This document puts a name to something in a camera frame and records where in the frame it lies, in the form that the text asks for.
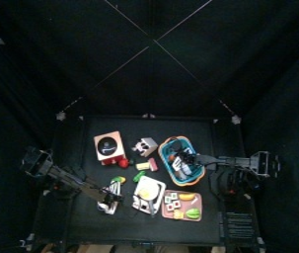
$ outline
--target toy food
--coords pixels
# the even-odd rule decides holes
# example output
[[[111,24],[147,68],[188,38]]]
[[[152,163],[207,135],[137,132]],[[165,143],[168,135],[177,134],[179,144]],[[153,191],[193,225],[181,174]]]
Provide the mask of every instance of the toy food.
[[[179,194],[180,201],[192,201],[195,198],[195,194]]]
[[[192,218],[192,219],[196,219],[200,217],[200,211],[199,209],[189,209],[187,212],[185,212],[185,216],[188,218]]]

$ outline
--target toy fruit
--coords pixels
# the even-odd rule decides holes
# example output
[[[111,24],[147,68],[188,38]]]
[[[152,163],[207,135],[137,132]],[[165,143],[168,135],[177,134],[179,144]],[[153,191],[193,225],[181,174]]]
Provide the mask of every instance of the toy fruit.
[[[180,201],[192,201],[195,199],[195,194],[179,194]]]
[[[189,209],[187,212],[185,212],[185,216],[188,218],[192,218],[192,219],[196,219],[200,217],[200,211],[199,209]]]
[[[121,160],[119,161],[119,166],[120,166],[121,168],[127,169],[128,166],[129,166],[129,161],[128,161],[128,159],[121,159]]]
[[[119,177],[115,177],[115,178],[112,179],[112,181],[120,182],[120,184],[123,185],[123,184],[125,183],[127,180],[125,180],[124,177],[119,176]]]

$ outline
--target ceiling wire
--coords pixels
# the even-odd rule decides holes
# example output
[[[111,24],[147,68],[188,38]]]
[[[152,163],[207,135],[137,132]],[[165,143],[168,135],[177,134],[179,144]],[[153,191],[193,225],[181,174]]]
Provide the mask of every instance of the ceiling wire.
[[[141,27],[128,18],[128,16],[109,3],[109,1],[104,0],[104,2],[112,7],[112,9],[133,24],[133,26],[147,35],[147,32],[141,29]]]
[[[108,75],[104,77],[97,84],[95,84],[93,89],[120,70],[123,67],[148,49],[149,47],[144,47]]]
[[[207,1],[157,39],[163,39],[210,3],[212,0]]]
[[[128,22],[143,32],[143,34],[148,37],[148,33],[141,29],[141,27],[128,18],[128,16],[109,3],[109,1],[104,0],[104,2],[112,7],[112,9],[128,20]],[[203,85],[203,82],[199,78],[192,74],[192,72],[187,69],[187,67],[181,64],[181,62],[173,57],[173,55],[168,52],[168,50],[161,46],[157,42],[161,40],[210,3],[212,0],[208,0],[156,40],[152,42],[161,48],[161,50],[167,53],[167,55],[173,59],[177,65],[184,69],[184,71],[189,74],[197,84]],[[93,86],[93,89],[148,49],[147,46],[140,52],[137,52],[131,59],[128,59],[120,67],[113,70],[108,76]],[[235,112],[230,109],[228,105],[220,100],[214,94],[212,96],[218,99],[222,106],[227,109],[232,116],[236,116]]]

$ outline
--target black curtain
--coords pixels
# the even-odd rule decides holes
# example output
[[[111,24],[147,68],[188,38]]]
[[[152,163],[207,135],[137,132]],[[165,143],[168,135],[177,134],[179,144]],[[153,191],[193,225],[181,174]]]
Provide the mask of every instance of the black curtain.
[[[251,108],[243,123],[248,154],[278,154],[278,179],[264,181],[258,196],[259,226],[266,245],[299,252],[299,59]]]
[[[247,154],[283,159],[258,215],[267,244],[298,252],[299,1],[0,0],[0,38],[0,248],[36,210],[24,147],[49,147],[55,114],[81,97],[75,116],[226,117],[227,103]]]
[[[32,231],[37,205],[35,183],[18,170],[24,148],[49,147],[55,114],[4,49],[0,47],[0,252],[13,252]]]

